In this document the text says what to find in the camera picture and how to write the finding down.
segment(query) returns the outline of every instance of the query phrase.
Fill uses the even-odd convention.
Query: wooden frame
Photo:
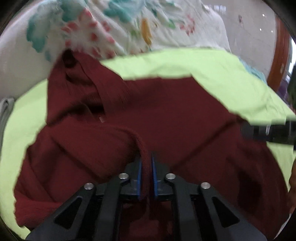
[[[270,73],[267,78],[267,84],[275,92],[278,91],[283,74],[286,69],[289,48],[290,48],[290,34],[286,29],[286,26],[276,16],[276,48],[274,51],[274,59],[271,65]]]

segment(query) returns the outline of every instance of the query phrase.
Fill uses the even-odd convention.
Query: maroon cloth
[[[269,239],[288,217],[287,188],[264,142],[240,134],[229,113],[192,77],[123,81],[92,57],[66,51],[48,83],[47,125],[26,153],[15,187],[16,219],[33,228],[87,182],[107,182],[149,151],[188,182],[211,183]],[[120,240],[164,240],[167,204],[143,199],[124,210]]]

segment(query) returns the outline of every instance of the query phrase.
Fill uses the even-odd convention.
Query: orange leaf print
[[[143,18],[141,21],[141,34],[146,44],[150,46],[152,44],[152,41],[151,41],[152,35],[151,35],[150,27],[146,18]]]

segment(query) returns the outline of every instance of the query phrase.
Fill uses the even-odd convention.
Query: floral print blanket
[[[49,62],[67,48],[99,60],[167,47],[229,50],[221,21],[200,0],[44,0],[29,19],[27,41]]]

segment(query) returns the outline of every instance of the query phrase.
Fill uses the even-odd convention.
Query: teal floral pattern
[[[86,6],[85,0],[42,1],[36,13],[29,19],[27,41],[32,42],[32,47],[36,52],[44,51],[46,59],[51,59],[50,53],[44,50],[51,27],[62,26],[63,22],[76,19]]]
[[[109,8],[104,10],[104,14],[110,18],[118,17],[123,23],[131,22],[138,16],[143,8],[148,9],[166,27],[175,29],[175,21],[180,19],[171,19],[170,12],[182,11],[173,1],[154,1],[154,0],[110,0]]]
[[[159,49],[155,36],[186,21],[174,0],[43,0],[26,37],[49,62],[67,48],[101,60]]]

